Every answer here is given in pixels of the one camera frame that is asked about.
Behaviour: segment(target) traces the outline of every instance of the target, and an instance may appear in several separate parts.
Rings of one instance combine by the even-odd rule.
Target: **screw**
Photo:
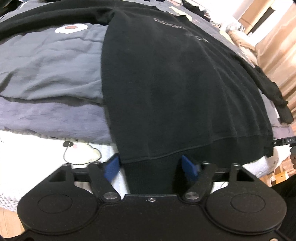
[[[189,200],[196,200],[199,197],[200,196],[196,192],[188,192],[188,193],[185,194],[185,198],[189,199]]]
[[[104,198],[107,199],[107,200],[114,200],[118,197],[118,194],[115,193],[115,192],[106,192],[104,194]]]
[[[155,202],[155,201],[156,201],[156,198],[154,198],[154,197],[150,197],[150,198],[148,198],[148,201],[149,201],[149,202]]]

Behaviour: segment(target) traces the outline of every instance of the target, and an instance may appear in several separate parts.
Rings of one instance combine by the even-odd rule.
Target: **cartoon print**
[[[63,34],[71,34],[75,32],[79,32],[87,29],[87,25],[83,23],[76,23],[71,25],[64,25],[62,27],[57,28],[55,33],[63,33]]]
[[[65,141],[64,161],[73,165],[85,165],[98,161],[102,155],[88,143]]]
[[[181,11],[181,10],[178,9],[178,8],[175,8],[175,7],[169,7],[169,8],[172,9],[172,10],[173,10],[174,12],[176,12],[177,14],[180,14],[180,15],[186,15],[186,17],[188,18],[189,21],[192,21],[192,20],[193,20],[193,18],[192,18],[189,14],[187,14],[187,13]]]

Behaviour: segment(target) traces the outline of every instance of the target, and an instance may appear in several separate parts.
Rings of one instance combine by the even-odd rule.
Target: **beige curtain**
[[[278,85],[296,120],[296,4],[256,45],[256,51],[258,65]]]

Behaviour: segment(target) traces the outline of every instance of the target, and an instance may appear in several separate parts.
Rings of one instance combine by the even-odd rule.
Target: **black sweatshirt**
[[[109,25],[103,95],[131,193],[184,191],[182,154],[220,167],[272,155],[256,86],[272,82],[253,79],[255,69],[185,16],[125,1],[62,0],[4,21],[0,36],[73,23]]]
[[[262,91],[262,93],[266,95],[268,99],[272,100],[276,107],[276,110],[279,113],[280,121],[291,124],[294,119],[291,111],[287,107],[288,102],[284,100],[276,83],[271,82],[259,66],[255,66],[256,71],[254,71],[254,69],[238,55],[234,54],[233,57],[248,72],[248,74],[252,77],[255,84]]]

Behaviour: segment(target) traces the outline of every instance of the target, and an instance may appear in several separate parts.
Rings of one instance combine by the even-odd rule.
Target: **wooden furniture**
[[[0,208],[0,235],[2,237],[11,238],[24,231],[16,212]]]
[[[287,180],[290,176],[295,175],[296,170],[293,168],[291,159],[286,158],[272,173],[260,178],[267,186],[271,187]]]
[[[239,19],[239,22],[245,27],[244,32],[246,34],[250,32],[274,1],[275,0],[254,0]]]

